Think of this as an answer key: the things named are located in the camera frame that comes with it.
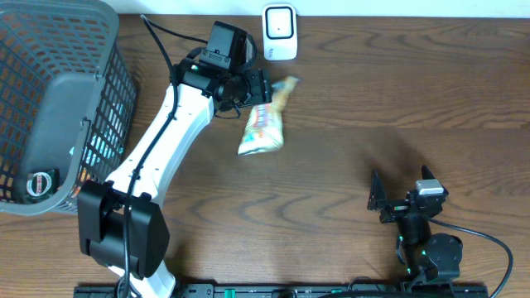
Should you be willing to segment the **grey plastic mesh basket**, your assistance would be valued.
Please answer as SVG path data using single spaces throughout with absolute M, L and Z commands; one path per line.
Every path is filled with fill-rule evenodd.
M 123 161 L 137 92 L 101 1 L 1 3 L 1 210 L 73 214 L 87 180 Z M 49 199 L 28 204 L 27 176 L 58 169 Z

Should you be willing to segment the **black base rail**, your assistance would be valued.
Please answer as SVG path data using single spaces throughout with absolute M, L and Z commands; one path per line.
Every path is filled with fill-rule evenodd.
M 171 298 L 321 298 L 321 297 L 455 297 L 487 298 L 485 286 L 424 286 L 411 293 L 397 286 L 357 283 L 352 286 L 214 286 L 186 284 Z

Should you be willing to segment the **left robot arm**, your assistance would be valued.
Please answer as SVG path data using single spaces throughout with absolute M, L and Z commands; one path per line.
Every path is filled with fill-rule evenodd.
M 161 210 L 174 174 L 213 118 L 272 101 L 267 71 L 254 67 L 251 34 L 215 22 L 199 43 L 178 64 L 160 49 L 170 85 L 159 112 L 105 182 L 87 180 L 80 189 L 80 251 L 118 280 L 103 290 L 78 287 L 76 296 L 172 296 L 176 278 L 164 263 L 170 233 Z

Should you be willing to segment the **dark green round-label packet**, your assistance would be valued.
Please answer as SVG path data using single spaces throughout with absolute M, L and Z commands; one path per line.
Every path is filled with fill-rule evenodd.
M 30 173 L 26 179 L 24 201 L 28 204 L 36 204 L 51 198 L 58 190 L 59 181 L 58 169 Z

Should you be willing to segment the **large yellow snack bag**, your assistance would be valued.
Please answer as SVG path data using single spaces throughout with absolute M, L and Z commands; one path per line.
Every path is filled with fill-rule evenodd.
M 300 80 L 287 76 L 272 85 L 272 102 L 254 106 L 249 114 L 242 140 L 240 156 L 278 151 L 284 144 L 282 112 L 290 94 Z

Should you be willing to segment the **white barcode scanner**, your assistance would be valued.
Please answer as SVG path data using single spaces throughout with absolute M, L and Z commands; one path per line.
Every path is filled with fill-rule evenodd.
M 297 56 L 296 9 L 291 4 L 269 4 L 262 11 L 263 54 L 269 61 Z

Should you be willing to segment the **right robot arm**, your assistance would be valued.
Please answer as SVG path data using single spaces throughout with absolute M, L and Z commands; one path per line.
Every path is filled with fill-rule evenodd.
M 449 284 L 460 276 L 463 244 L 447 233 L 432 233 L 429 219 L 442 211 L 448 190 L 422 166 L 422 178 L 404 199 L 390 200 L 377 172 L 372 173 L 367 209 L 378 211 L 382 224 L 397 225 L 397 255 L 409 277 L 402 289 Z

